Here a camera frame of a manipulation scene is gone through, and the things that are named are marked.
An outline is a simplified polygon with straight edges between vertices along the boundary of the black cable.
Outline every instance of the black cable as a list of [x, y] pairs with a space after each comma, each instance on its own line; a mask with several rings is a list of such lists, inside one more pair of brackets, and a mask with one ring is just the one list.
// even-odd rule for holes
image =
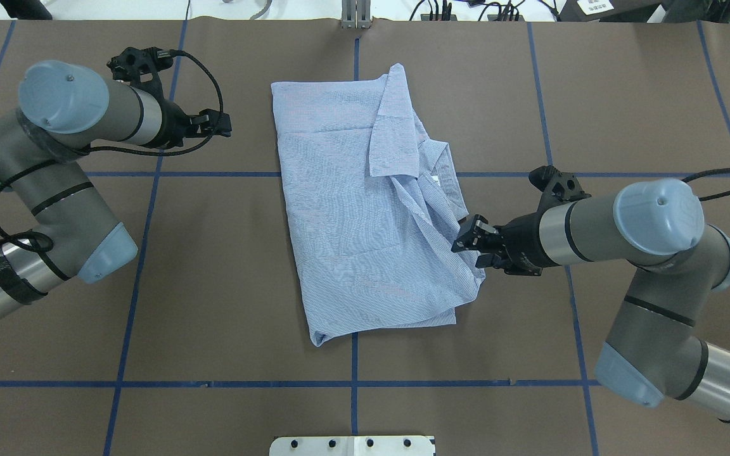
[[497, 17], [495, 17], [495, 21], [505, 21], [506, 17], [508, 17], [510, 14], [512, 14], [512, 2], [509, 0], [508, 3], [506, 3], [506, 6], [504, 6], [503, 11], [501, 14], [498, 14]]
[[256, 20], [256, 18], [260, 18], [262, 15], [265, 15], [267, 11], [269, 11], [270, 6], [272, 6], [272, 0], [266, 0], [266, 5], [261, 8], [261, 11], [258, 11], [254, 15], [250, 16], [250, 20]]
[[418, 8], [422, 5], [422, 3], [424, 3], [424, 0], [421, 0], [420, 2], [416, 3], [416, 8], [413, 8], [413, 12], [411, 13], [411, 18], [409, 18], [408, 20], [413, 20], [413, 17], [415, 16], [415, 12], [418, 11]]
[[218, 81], [215, 80], [212, 73], [210, 73], [210, 70], [208, 70], [207, 67], [198, 60], [198, 58], [193, 57], [188, 52], [185, 52], [183, 50], [171, 49], [170, 54], [173, 57], [181, 56], [181, 57], [189, 58], [189, 60], [193, 61], [193, 63], [195, 63], [198, 67], [200, 67], [203, 72], [205, 72], [205, 75], [207, 75], [208, 78], [210, 78], [210, 81], [212, 82], [212, 84], [215, 87], [215, 95], [218, 97], [218, 115], [215, 117], [214, 127], [211, 128], [208, 135], [205, 136], [205, 138], [202, 139], [202, 141], [199, 142], [199, 144], [197, 144], [193, 147], [185, 148], [182, 150], [174, 150], [172, 152], [158, 152], [158, 151], [152, 151], [152, 150], [141, 150], [141, 149], [134, 149], [134, 148], [114, 147], [114, 146], [98, 146], [98, 147], [87, 148], [86, 152], [92, 153], [92, 152], [98, 152], [101, 150], [114, 150], [115, 152], [130, 153], [133, 155], [177, 156], [177, 155], [184, 155], [186, 153], [191, 153], [194, 150], [201, 148], [203, 145], [205, 145], [208, 141], [210, 141], [214, 137], [215, 128], [218, 126], [218, 122], [221, 119], [221, 115], [223, 115], [223, 113], [224, 113], [224, 98], [221, 96], [221, 89], [218, 86]]
[[[683, 182], [692, 182], [693, 180], [705, 178], [707, 176], [716, 176], [721, 174], [730, 174], [730, 168], [716, 168], [716, 170], [701, 171], [699, 173], [692, 174], [686, 178], [681, 179]], [[722, 191], [721, 193], [710, 194], [710, 196], [701, 196], [701, 201], [710, 201], [722, 198], [724, 196], [730, 196], [730, 190]]]
[[499, 2], [490, 2], [490, 3], [487, 3], [486, 6], [483, 7], [483, 11], [481, 11], [480, 15], [478, 16], [478, 22], [480, 22], [480, 20], [483, 18], [483, 14], [486, 13], [486, 10], [489, 9], [489, 6], [497, 6], [497, 15], [498, 16], [501, 15], [501, 10], [503, 8], [503, 5], [501, 5], [501, 3], [499, 3]]
[[[2, 184], [0, 184], [0, 194], [8, 188], [10, 185], [12, 185], [13, 182], [17, 181], [18, 179], [23, 178], [24, 176], [34, 173], [35, 171], [40, 170], [41, 168], [49, 167], [50, 165], [57, 165], [58, 162], [55, 160], [47, 160], [39, 163], [38, 165], [33, 165], [32, 167], [26, 168], [26, 170], [21, 171], [20, 173], [14, 174], [11, 176], [11, 178], [6, 179]], [[53, 248], [53, 240], [49, 238], [44, 233], [39, 233], [37, 231], [23, 231], [21, 233], [16, 234], [8, 234], [8, 231], [4, 231], [2, 226], [0, 225], [0, 236], [2, 236], [2, 240], [8, 243], [11, 243], [12, 245], [18, 246], [19, 248], [23, 248], [26, 251], [33, 251], [35, 253], [43, 253], [52, 250]], [[21, 242], [19, 239], [28, 239], [28, 240], [34, 240], [38, 243], [38, 246], [32, 246], [26, 243]]]
[[558, 9], [556, 9], [556, 0], [554, 0], [554, 6], [549, 5], [545, 2], [545, 0], [537, 0], [537, 2], [540, 2], [545, 5], [545, 8], [548, 9], [548, 11], [551, 12], [551, 14], [556, 18], [557, 21], [560, 20], [560, 12]]

